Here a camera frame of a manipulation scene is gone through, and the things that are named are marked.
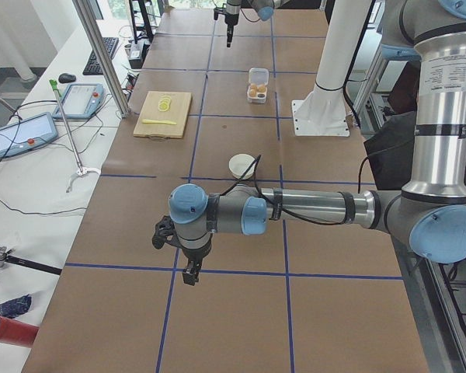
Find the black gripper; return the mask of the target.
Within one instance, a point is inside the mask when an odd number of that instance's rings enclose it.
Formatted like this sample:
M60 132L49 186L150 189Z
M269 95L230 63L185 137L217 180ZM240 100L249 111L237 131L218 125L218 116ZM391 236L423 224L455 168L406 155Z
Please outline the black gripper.
M210 253L210 243L198 249L182 249L183 254L188 259L186 267L183 269L182 276L184 284L195 285L200 279L200 267L203 259Z
M232 14L230 12L226 12L224 19L225 23L228 25L226 33L226 45L227 47L230 47L233 39L233 26L236 26L238 24L239 14Z

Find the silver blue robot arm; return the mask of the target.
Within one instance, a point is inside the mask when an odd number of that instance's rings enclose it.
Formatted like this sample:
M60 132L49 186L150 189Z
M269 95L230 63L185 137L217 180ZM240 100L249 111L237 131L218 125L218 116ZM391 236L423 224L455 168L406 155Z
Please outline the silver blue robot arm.
M267 21L273 16L274 10L280 8L287 1L264 1L264 0L253 0L248 1L248 4L252 9L256 11L258 18L262 21ZM239 14L242 11L242 2L240 0L227 0L224 5L214 9L214 18L222 14L224 16L224 22L227 26L226 33L226 46L231 47L234 30L238 25Z
M285 218L377 229L437 263L466 258L466 1L389 1L381 42L394 58L416 51L421 59L410 181L398 191L356 194L178 186L152 243L183 251L186 284L199 280L215 233L258 235Z

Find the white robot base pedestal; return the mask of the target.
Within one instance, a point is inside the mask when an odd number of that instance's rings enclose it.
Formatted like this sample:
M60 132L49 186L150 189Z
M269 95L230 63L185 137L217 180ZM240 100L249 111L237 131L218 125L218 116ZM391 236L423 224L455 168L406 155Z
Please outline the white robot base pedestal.
M346 76L360 34L367 28L371 0L336 0L313 90L292 102L294 134L299 137L348 137L343 98Z

